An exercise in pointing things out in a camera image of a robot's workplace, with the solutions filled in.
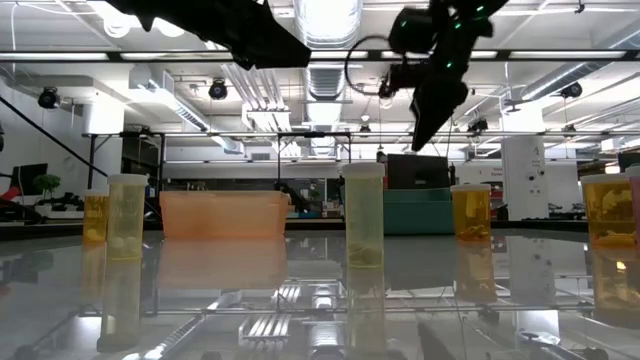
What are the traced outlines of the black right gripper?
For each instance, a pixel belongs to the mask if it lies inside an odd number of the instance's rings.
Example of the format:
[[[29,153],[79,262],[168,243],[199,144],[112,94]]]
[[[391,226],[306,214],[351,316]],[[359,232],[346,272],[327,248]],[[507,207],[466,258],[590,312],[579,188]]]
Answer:
[[[391,64],[379,87],[379,97],[388,99],[401,89],[412,89],[410,111],[414,116],[412,151],[419,151],[422,136],[430,140],[467,98],[462,78],[468,71],[473,50],[427,50],[398,52],[399,63]]]

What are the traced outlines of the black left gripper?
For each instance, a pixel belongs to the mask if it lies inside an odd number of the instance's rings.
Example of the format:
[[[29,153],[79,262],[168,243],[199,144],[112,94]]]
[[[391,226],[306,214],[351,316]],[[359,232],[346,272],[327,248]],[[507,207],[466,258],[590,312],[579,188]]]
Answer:
[[[274,18],[268,0],[204,0],[199,38],[227,48],[249,70],[303,68],[310,48]]]

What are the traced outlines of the wide orange pill bottle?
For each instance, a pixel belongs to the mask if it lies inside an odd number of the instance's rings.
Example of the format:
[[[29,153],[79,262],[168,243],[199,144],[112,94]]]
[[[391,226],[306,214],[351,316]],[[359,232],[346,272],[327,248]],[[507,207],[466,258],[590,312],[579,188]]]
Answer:
[[[461,184],[450,187],[454,233],[464,242],[489,242],[491,202],[489,184]]]
[[[636,245],[632,193],[621,173],[584,176],[580,179],[594,247],[631,248]]]

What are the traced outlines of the small orange pill bottle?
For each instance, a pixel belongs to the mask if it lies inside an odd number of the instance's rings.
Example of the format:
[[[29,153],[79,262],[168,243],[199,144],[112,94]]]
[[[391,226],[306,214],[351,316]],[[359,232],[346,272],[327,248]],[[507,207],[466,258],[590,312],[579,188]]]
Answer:
[[[87,190],[84,198],[83,243],[102,244],[106,241],[109,192]]]

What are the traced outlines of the teal plastic bin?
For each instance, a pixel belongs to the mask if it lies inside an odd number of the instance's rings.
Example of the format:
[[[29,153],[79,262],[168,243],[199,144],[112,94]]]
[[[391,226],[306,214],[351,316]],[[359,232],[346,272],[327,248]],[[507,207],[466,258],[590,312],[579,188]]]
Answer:
[[[384,189],[381,200],[382,217],[374,210],[369,218],[356,216],[355,237],[371,241],[382,235],[417,236],[447,235],[454,232],[453,207],[448,188],[437,189]]]

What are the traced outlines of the orange translucent plastic bin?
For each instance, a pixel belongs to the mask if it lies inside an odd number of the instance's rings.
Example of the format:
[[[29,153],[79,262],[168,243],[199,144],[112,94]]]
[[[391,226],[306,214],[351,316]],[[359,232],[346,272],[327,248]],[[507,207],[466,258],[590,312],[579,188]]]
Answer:
[[[172,240],[279,237],[289,207],[280,191],[163,191],[159,200]]]

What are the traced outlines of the black background monitor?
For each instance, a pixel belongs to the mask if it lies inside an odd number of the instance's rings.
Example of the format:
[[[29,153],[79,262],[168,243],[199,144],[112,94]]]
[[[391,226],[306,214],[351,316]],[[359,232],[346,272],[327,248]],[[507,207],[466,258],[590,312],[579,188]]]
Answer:
[[[433,189],[451,185],[445,157],[389,154],[387,178],[390,189]]]

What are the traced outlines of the white room column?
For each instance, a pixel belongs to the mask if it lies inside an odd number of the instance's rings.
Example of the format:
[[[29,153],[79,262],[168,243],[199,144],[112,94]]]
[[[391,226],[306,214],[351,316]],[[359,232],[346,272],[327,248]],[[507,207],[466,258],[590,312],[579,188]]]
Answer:
[[[503,196],[511,221],[549,216],[545,146],[541,136],[502,140]]]

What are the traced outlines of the black background table rack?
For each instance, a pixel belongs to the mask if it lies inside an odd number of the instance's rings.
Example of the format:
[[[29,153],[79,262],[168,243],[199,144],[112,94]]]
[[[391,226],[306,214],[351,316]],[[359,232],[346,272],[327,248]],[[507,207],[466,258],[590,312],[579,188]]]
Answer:
[[[86,187],[91,190],[104,188],[105,185],[99,185],[98,181],[114,174],[115,165],[119,165],[119,170],[124,173],[133,173],[138,169],[150,180],[145,217],[152,223],[160,223],[159,192],[164,189],[167,136],[159,132],[123,131],[112,134],[86,133],[84,137],[89,139]]]

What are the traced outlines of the small green background tree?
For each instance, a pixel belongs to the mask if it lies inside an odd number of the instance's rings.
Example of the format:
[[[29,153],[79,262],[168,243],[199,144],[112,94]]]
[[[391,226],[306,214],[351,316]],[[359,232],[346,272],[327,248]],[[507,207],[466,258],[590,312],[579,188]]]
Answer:
[[[61,185],[61,178],[57,175],[42,174],[34,178],[33,185],[44,199],[52,199],[55,191]]]

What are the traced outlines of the dark angled background monitor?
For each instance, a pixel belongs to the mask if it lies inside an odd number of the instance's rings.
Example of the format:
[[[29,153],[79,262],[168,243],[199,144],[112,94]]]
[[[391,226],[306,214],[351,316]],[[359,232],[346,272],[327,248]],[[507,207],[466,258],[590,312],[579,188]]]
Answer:
[[[23,196],[42,195],[43,191],[35,185],[35,179],[46,175],[47,170],[47,163],[15,166],[11,174],[10,186],[17,188]]]

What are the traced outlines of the white glossy table sheet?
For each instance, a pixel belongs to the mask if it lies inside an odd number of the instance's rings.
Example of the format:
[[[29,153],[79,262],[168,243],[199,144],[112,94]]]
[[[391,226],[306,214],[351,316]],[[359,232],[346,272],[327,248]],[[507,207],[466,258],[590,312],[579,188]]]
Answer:
[[[640,360],[640,254],[529,231],[2,244],[0,360]]]

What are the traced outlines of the silver ceiling air duct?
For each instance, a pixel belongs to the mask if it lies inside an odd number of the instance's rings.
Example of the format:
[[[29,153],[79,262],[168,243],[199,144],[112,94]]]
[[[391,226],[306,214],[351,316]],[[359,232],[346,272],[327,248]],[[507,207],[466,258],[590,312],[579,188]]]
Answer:
[[[362,0],[293,0],[299,39],[311,50],[348,50],[359,36]],[[344,90],[340,64],[309,65],[306,88],[315,100],[336,100]]]

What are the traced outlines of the black aluminium table frame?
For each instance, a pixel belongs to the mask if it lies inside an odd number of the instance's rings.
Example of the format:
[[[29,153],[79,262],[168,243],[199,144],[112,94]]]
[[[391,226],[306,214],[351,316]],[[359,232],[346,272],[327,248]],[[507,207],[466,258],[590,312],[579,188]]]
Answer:
[[[342,221],[335,221],[334,219],[327,221],[321,221],[319,219],[313,221],[292,219],[286,223],[285,229],[288,231],[341,231],[345,229],[345,224]],[[588,225],[586,221],[560,221],[555,219],[524,221],[497,220],[491,222],[491,229],[587,233]],[[0,224],[0,242],[77,236],[82,235],[82,233],[83,227],[80,223],[36,225]]]

